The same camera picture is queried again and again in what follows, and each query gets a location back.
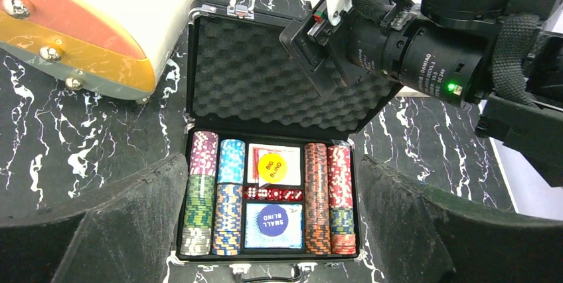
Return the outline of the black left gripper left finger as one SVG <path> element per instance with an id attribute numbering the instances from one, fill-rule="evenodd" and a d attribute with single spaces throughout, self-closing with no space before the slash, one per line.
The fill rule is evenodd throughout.
<path id="1" fill-rule="evenodd" d="M 1 219 L 1 281 L 162 281 L 187 177 L 175 153 L 76 199 Z"/>

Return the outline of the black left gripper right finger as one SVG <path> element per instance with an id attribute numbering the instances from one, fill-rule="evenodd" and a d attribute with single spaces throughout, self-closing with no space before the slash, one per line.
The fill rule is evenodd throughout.
<path id="1" fill-rule="evenodd" d="M 391 282 L 561 282 L 562 222 L 494 209 L 363 157 L 357 190 Z"/>

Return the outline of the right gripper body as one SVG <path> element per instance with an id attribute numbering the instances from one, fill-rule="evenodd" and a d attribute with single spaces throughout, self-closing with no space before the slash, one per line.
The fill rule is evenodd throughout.
<path id="1" fill-rule="evenodd" d="M 329 22 L 325 0 L 302 20 L 293 20 L 280 33 L 279 40 L 321 98 L 337 88 L 339 75 L 344 86 L 352 86 L 370 75 L 399 82 L 400 77 L 384 64 L 395 45 L 392 36 L 406 30 L 420 17 L 420 5 L 406 7 L 384 4 L 379 24 L 360 16 L 354 9 L 343 11 L 339 22 Z"/>

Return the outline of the blue playing card deck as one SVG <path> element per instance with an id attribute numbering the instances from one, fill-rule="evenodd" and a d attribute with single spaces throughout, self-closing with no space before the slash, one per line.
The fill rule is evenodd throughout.
<path id="1" fill-rule="evenodd" d="M 244 233 L 247 249 L 301 249 L 303 207 L 300 204 L 248 203 Z"/>

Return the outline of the red playing card deck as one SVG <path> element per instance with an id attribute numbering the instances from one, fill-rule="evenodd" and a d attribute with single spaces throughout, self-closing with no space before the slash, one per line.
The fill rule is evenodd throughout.
<path id="1" fill-rule="evenodd" d="M 279 183 L 263 183 L 258 175 L 258 161 L 267 153 L 280 154 L 287 163 L 287 175 Z M 249 184 L 301 186 L 301 149 L 282 145 L 251 143 L 248 148 L 246 182 Z"/>

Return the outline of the yellow big blind button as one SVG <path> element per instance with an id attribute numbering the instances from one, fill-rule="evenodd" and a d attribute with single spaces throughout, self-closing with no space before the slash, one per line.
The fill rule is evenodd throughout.
<path id="1" fill-rule="evenodd" d="M 287 163 L 278 153 L 267 153 L 258 161 L 258 175 L 263 183 L 279 183 L 287 175 Z"/>

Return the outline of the blue small blind button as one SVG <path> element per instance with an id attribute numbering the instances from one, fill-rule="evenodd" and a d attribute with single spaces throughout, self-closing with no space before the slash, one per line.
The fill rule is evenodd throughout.
<path id="1" fill-rule="evenodd" d="M 289 217 L 281 205 L 266 205 L 258 214 L 257 224 L 266 236 L 280 236 L 287 229 Z"/>

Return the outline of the black poker set case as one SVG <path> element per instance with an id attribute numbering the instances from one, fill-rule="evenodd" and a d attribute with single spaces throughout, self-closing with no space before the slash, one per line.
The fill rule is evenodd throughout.
<path id="1" fill-rule="evenodd" d="M 373 74 L 346 84 L 331 61 L 331 87 L 320 96 L 280 43 L 280 33 L 303 21 L 311 4 L 300 0 L 194 0 L 187 29 L 185 141 L 197 129 L 250 141 L 302 145 L 355 143 L 360 132 L 399 92 Z M 359 252 L 314 256 L 303 250 L 247 252 L 238 256 L 185 256 L 175 242 L 171 266 L 178 282 L 273 282 L 292 272 L 302 282 L 384 282 L 362 201 L 355 198 Z"/>

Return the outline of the purple white chip stack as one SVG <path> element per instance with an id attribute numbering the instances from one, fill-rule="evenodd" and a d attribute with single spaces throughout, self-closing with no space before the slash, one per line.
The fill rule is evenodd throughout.
<path id="1" fill-rule="evenodd" d="M 216 175 L 219 137 L 209 131 L 193 134 L 189 173 L 191 175 Z"/>

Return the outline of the light blue chip stack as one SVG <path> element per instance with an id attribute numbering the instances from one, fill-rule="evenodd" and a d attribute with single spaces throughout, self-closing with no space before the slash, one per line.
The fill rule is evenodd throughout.
<path id="1" fill-rule="evenodd" d="M 221 141 L 217 183 L 243 184 L 245 147 L 242 140 Z"/>

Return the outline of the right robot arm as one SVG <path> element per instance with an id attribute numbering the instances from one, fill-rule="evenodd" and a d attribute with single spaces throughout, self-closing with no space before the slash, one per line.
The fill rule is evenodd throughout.
<path id="1" fill-rule="evenodd" d="M 382 77 L 456 107 L 485 101 L 475 128 L 562 185 L 562 0 L 320 0 L 280 42 L 318 95 Z"/>

